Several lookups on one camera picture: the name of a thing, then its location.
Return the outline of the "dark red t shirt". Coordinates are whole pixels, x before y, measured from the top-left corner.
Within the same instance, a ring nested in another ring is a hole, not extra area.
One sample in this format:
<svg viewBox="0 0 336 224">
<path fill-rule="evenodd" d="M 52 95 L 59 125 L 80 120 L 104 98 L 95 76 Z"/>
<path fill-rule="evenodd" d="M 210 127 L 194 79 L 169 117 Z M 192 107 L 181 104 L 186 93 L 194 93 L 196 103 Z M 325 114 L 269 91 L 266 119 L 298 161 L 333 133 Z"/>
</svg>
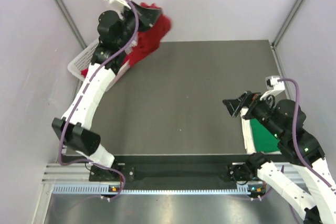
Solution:
<svg viewBox="0 0 336 224">
<path fill-rule="evenodd" d="M 138 44 L 126 56 L 123 64 L 128 62 L 130 67 L 133 67 L 136 63 L 155 52 L 159 48 L 162 38 L 171 30 L 171 27 L 171 19 L 161 14 L 150 30 L 138 32 Z"/>
</svg>

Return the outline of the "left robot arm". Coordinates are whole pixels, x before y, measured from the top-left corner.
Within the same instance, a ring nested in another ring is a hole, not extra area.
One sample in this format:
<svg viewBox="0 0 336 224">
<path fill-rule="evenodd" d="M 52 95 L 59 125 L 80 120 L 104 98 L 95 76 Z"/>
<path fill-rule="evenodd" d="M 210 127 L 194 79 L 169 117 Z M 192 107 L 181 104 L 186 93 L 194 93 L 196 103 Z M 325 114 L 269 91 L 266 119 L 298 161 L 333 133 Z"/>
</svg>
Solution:
<svg viewBox="0 0 336 224">
<path fill-rule="evenodd" d="M 83 162 L 100 167 L 107 180 L 116 179 L 119 168 L 113 164 L 115 157 L 102 146 L 100 135 L 91 131 L 94 114 L 108 86 L 121 72 L 132 42 L 139 45 L 139 33 L 153 31 L 162 16 L 161 8 L 135 2 L 120 14 L 103 12 L 98 18 L 98 45 L 84 82 L 63 116 L 52 121 L 60 147 L 68 147 L 82 155 Z"/>
</svg>

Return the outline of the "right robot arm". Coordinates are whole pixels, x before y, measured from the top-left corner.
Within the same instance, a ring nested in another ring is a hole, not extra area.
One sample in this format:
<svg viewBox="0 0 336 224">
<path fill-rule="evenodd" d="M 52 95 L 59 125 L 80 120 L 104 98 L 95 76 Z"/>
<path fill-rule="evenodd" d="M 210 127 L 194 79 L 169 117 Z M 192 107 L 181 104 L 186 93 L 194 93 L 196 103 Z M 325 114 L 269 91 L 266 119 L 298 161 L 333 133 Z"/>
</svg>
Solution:
<svg viewBox="0 0 336 224">
<path fill-rule="evenodd" d="M 261 179 L 282 196 L 304 223 L 335 223 L 335 181 L 325 153 L 318 140 L 303 128 L 306 115 L 293 100 L 265 98 L 260 93 L 244 92 L 237 99 L 223 100 L 231 117 L 243 108 L 244 120 L 257 120 L 278 141 L 285 160 L 297 170 L 308 191 L 302 190 L 261 152 L 245 161 L 245 174 L 252 180 Z"/>
</svg>

